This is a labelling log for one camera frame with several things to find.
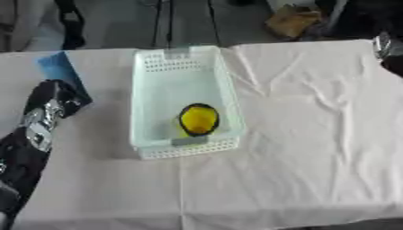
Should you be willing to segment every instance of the floor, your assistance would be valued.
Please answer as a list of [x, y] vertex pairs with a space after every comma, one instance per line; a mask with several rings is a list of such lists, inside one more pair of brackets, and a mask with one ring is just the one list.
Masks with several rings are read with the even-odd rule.
[[[89, 49], [151, 47], [157, 0], [84, 0], [80, 2], [87, 25]], [[212, 0], [221, 45], [272, 42], [264, 28], [271, 14], [264, 0], [249, 6], [233, 6], [227, 0]], [[164, 0], [157, 47], [166, 47], [169, 0]], [[174, 47], [217, 44], [207, 0], [175, 0]]]

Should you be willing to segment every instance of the white cloth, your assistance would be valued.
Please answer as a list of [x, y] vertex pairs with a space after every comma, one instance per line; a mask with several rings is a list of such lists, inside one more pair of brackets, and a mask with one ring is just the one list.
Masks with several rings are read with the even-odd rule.
[[[369, 41], [233, 50], [242, 146], [155, 161], [128, 158], [133, 50], [70, 52], [94, 104], [56, 130], [16, 229], [260, 230], [403, 214], [403, 83]], [[42, 78], [44, 55], [0, 55], [1, 134]]]

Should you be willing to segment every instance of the black object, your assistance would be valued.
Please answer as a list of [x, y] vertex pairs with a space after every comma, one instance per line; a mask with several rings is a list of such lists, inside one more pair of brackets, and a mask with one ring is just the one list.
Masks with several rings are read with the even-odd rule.
[[[49, 151], [41, 151], [33, 146], [31, 138], [28, 138], [30, 136], [27, 136], [26, 123], [34, 122], [29, 116], [31, 111], [36, 109], [44, 111], [46, 103], [56, 100], [63, 108], [61, 118], [66, 118], [81, 108], [71, 104], [75, 98], [75, 91], [67, 83], [60, 80], [40, 83], [26, 102], [23, 112], [24, 123], [0, 140], [0, 212], [7, 217], [5, 229], [11, 228], [15, 217], [35, 191], [51, 151], [51, 148]], [[37, 138], [43, 140], [44, 136], [34, 136], [34, 139]]]
[[232, 5], [236, 6], [244, 6], [249, 4], [254, 4], [255, 0], [228, 0], [228, 2]]
[[403, 1], [350, 0], [330, 36], [372, 39], [381, 31], [403, 38]]
[[55, 0], [59, 9], [59, 20], [65, 27], [63, 49], [77, 49], [85, 45], [83, 29], [85, 19], [80, 13], [74, 0]]
[[403, 56], [385, 57], [381, 65], [393, 74], [403, 77]]
[[6, 214], [5, 229], [10, 229], [16, 215], [35, 190], [45, 168], [49, 153], [31, 145], [25, 136], [26, 128], [18, 128], [0, 141], [1, 164], [6, 165], [0, 175], [0, 212]]

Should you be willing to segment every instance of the basket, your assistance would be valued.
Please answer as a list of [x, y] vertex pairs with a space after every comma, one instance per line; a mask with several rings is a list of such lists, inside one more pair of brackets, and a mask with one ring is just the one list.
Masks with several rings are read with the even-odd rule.
[[[238, 147], [245, 129], [231, 76], [217, 47], [138, 51], [134, 59], [130, 143], [142, 159], [205, 154]], [[182, 137], [181, 110], [214, 107], [218, 128]]]

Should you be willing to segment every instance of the silver metal part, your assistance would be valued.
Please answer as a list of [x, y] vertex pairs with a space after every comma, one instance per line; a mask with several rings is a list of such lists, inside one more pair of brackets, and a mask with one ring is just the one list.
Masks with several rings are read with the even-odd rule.
[[392, 38], [386, 31], [373, 39], [373, 48], [376, 58], [380, 60], [403, 55], [403, 42]]
[[55, 99], [51, 99], [42, 108], [26, 114], [21, 126], [27, 128], [26, 137], [35, 148], [48, 152], [51, 149], [51, 131], [62, 116], [63, 108]]

